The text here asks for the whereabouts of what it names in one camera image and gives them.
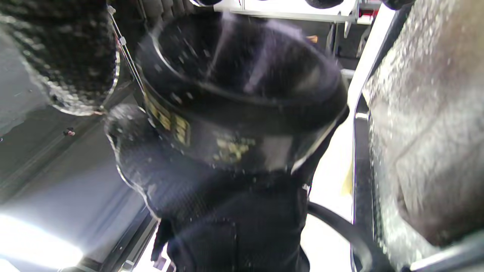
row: black strap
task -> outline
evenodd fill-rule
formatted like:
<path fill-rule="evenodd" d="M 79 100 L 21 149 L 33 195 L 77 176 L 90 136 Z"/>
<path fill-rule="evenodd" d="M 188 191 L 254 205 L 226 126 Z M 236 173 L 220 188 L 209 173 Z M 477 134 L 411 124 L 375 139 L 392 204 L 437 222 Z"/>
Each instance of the black strap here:
<path fill-rule="evenodd" d="M 158 230 L 156 231 L 156 237 L 154 240 L 153 251 L 151 252 L 151 261 L 156 262 L 160 257 L 163 247 L 166 242 L 174 237 L 173 229 L 169 220 L 161 220 L 158 224 Z"/>
<path fill-rule="evenodd" d="M 308 204 L 308 213 L 328 224 L 351 244 L 363 266 L 360 272 L 395 272 L 388 258 L 371 237 L 364 235 L 352 223 L 313 202 Z"/>

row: black fabric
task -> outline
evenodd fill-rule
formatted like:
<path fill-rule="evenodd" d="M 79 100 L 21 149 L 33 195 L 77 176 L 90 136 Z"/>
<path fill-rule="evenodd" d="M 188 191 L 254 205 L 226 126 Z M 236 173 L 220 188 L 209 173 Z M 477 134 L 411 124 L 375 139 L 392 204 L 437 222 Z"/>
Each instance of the black fabric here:
<path fill-rule="evenodd" d="M 293 272 L 309 267 L 299 245 L 306 188 L 333 131 L 292 174 L 234 173 L 194 161 L 160 138 L 134 106 L 113 109 L 106 132 L 122 175 L 154 216 L 171 223 L 168 254 L 177 269 Z"/>
<path fill-rule="evenodd" d="M 153 243 L 153 250 L 151 252 L 151 261 L 157 261 L 163 251 L 163 246 L 174 236 L 171 222 L 169 220 L 161 220 L 158 223 L 155 241 Z"/>

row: bright light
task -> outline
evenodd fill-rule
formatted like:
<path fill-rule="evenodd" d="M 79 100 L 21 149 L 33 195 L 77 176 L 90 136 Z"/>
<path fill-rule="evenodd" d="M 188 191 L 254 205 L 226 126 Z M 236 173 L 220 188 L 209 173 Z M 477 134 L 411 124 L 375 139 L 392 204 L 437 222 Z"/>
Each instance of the bright light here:
<path fill-rule="evenodd" d="M 0 255 L 54 269 L 75 266 L 83 257 L 75 246 L 37 227 L 1 214 Z"/>
<path fill-rule="evenodd" d="M 1 272 L 20 272 L 15 266 L 9 263 L 7 260 L 0 259 L 0 271 Z"/>

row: gray wall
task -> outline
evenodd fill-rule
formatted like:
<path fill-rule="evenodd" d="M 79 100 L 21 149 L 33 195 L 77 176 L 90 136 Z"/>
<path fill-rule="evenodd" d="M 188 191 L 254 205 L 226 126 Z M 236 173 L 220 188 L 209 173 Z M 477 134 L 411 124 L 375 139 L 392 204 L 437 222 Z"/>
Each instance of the gray wall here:
<path fill-rule="evenodd" d="M 111 146 L 98 124 L 7 202 L 2 213 L 103 262 L 143 206 L 142 198 L 120 178 Z"/>
<path fill-rule="evenodd" d="M 9 177 L 62 137 L 64 129 L 86 119 L 47 106 L 17 49 L 0 32 L 0 204 L 22 185 Z"/>

